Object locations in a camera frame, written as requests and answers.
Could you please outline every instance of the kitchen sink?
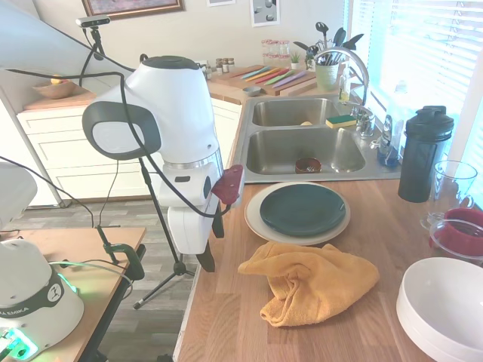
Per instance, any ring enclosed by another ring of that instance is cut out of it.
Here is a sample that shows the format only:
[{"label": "kitchen sink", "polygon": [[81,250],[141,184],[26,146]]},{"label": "kitchen sink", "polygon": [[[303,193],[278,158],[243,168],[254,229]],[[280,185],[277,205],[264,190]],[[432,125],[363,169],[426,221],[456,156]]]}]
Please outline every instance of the kitchen sink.
[{"label": "kitchen sink", "polygon": [[321,173],[354,172],[365,166],[352,133],[329,127],[256,132],[250,136],[246,165],[258,174],[294,174],[295,162],[307,157],[321,162]]},{"label": "kitchen sink", "polygon": [[[398,179],[401,167],[388,168],[377,161],[371,141],[362,139],[356,126],[329,128],[325,120],[350,113],[335,96],[256,98],[245,105],[234,164],[245,166],[246,183],[284,181],[338,181]],[[316,158],[320,173],[295,173],[300,158]]]},{"label": "kitchen sink", "polygon": [[321,125],[337,115],[334,104],[323,98],[267,100],[254,106],[253,123],[264,127],[299,126],[307,121]]}]

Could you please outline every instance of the wall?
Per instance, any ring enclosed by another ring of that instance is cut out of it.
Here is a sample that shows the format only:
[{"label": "wall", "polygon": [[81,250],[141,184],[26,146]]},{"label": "wall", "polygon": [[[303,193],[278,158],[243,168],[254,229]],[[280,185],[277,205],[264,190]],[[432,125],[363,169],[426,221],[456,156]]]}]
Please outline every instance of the wall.
[{"label": "wall", "polygon": [[[343,25],[343,0],[279,0],[281,25],[251,27],[249,0],[209,8],[206,0],[185,0],[186,11],[112,21],[100,29],[104,50],[111,58],[136,66],[141,53],[181,55],[194,60],[234,57],[237,66],[259,63],[265,38],[313,43],[321,38],[317,21],[332,37]],[[40,18],[85,41],[75,19],[85,17],[81,0],[34,0]],[[300,49],[291,45],[292,50]]]}]

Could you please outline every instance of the white bowl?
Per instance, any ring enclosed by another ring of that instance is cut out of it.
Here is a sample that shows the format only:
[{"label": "white bowl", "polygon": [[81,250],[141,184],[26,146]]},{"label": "white bowl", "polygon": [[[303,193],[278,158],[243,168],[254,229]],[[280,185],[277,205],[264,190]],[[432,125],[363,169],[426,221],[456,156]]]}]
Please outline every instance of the white bowl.
[{"label": "white bowl", "polygon": [[437,362],[483,361],[483,268],[449,258],[415,262],[396,310],[409,338]]}]

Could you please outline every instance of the black water bottle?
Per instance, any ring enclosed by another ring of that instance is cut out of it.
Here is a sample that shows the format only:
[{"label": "black water bottle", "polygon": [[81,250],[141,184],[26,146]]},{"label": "black water bottle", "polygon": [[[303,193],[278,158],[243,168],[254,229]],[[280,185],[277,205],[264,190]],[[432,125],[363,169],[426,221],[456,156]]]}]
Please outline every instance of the black water bottle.
[{"label": "black water bottle", "polygon": [[425,202],[431,192],[434,166],[451,138],[454,120],[444,106],[424,106],[406,123],[406,146],[398,194],[410,202]]}]

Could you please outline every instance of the glass cup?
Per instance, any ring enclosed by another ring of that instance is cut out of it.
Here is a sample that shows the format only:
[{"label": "glass cup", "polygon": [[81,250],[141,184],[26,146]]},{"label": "glass cup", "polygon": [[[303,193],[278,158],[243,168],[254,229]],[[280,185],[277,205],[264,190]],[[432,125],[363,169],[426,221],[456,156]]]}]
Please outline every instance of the glass cup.
[{"label": "glass cup", "polygon": [[475,200],[468,191],[478,176],[478,171],[471,165],[459,161],[440,161],[435,164],[435,179],[432,183],[428,200],[428,214],[420,220],[428,229],[444,219],[448,210],[457,207],[471,208]]},{"label": "glass cup", "polygon": [[429,229],[432,256],[483,264],[483,228],[468,221],[443,219]]}]

